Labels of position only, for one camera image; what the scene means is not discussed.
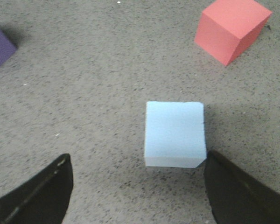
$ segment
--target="red cube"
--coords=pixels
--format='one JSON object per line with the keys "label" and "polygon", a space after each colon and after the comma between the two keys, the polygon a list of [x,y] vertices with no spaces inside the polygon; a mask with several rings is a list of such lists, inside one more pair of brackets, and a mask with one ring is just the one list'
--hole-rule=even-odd
{"label": "red cube", "polygon": [[217,0],[203,10],[195,42],[226,66],[256,40],[271,14],[254,0]]}

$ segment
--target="gray speckled floor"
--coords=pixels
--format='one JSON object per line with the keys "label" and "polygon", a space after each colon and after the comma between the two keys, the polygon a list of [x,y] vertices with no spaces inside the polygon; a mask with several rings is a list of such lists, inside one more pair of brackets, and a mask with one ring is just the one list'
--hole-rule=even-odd
{"label": "gray speckled floor", "polygon": [[19,47],[0,67],[0,196],[68,152],[65,224],[214,224],[204,164],[145,168],[148,100],[203,102],[207,148],[280,192],[280,0],[258,1],[272,30],[228,67],[193,41],[211,2],[0,1]]}

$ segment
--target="floor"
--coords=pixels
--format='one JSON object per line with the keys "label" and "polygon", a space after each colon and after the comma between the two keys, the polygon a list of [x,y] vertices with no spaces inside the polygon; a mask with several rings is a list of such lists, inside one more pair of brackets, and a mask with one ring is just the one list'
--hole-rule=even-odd
{"label": "floor", "polygon": [[145,167],[146,102],[200,101],[207,149],[280,193],[280,0],[227,67],[194,43],[212,0],[0,1],[0,196],[70,153],[64,224],[214,224],[204,163]]}

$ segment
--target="light blue cube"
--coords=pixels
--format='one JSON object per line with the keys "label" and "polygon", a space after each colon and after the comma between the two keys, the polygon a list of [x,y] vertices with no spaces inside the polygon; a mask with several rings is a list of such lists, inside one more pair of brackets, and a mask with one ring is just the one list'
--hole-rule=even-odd
{"label": "light blue cube", "polygon": [[147,103],[146,166],[195,168],[205,158],[202,103]]}

